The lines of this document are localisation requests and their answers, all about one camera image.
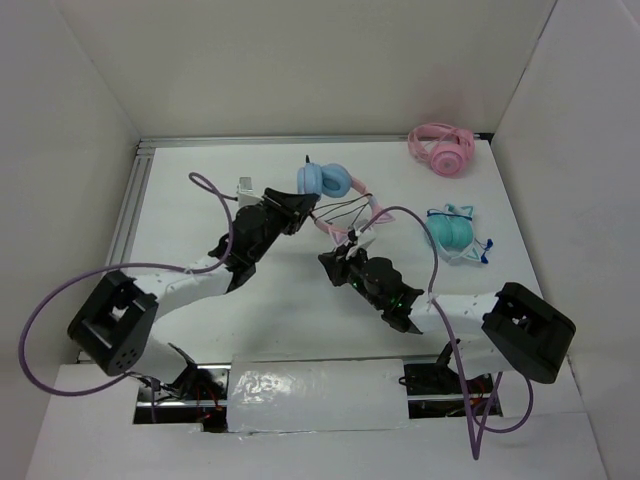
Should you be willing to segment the blue pink cat-ear headphones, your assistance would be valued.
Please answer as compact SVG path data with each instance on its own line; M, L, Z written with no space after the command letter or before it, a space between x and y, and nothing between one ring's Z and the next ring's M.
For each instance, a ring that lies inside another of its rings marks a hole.
M342 165L319 165L306 158L305 164L297 172L297 190L299 194L315 194L319 198L344 198L351 190L359 198L367 200L367 206L374 217L382 211L376 197L359 179L353 177ZM314 225L327 234L334 245L339 246L348 239L348 233L355 227L356 221L349 227L336 226L332 220L325 220L320 213L311 214Z

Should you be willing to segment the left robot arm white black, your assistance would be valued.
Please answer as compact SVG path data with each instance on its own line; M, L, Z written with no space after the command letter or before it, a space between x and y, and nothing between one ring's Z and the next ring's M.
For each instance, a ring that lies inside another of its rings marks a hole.
M147 274L107 272L71 321L67 333L109 377L137 373L161 381L176 399L196 390L192 359L153 337L153 325L171 312L244 285L281 235L293 235L314 209L316 194L266 189L241 207L218 246L186 267L154 266Z

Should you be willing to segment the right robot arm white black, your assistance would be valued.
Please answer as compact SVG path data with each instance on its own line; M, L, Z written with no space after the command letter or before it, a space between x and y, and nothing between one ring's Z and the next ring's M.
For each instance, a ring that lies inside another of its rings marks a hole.
M495 293L436 295L409 286L390 259L369 257L363 248L350 253L343 245L318 260L333 286L351 287L394 330L453 336L458 352L447 345L436 369L448 392L505 371L552 384L576 333L572 320L519 283L507 282Z

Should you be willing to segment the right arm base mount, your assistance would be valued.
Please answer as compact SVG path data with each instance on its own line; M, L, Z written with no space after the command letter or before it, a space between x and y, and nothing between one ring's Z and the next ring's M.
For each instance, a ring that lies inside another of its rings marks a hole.
M459 377L447 366L406 363L398 383L406 390L412 420L465 416Z

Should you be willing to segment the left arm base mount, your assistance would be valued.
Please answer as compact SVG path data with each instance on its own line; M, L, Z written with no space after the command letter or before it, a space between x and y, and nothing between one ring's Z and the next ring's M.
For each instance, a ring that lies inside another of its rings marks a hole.
M204 432L226 433L230 369L230 364L199 365L199 378L185 393L165 385L153 389L149 380L143 380L138 389L133 424L195 424Z

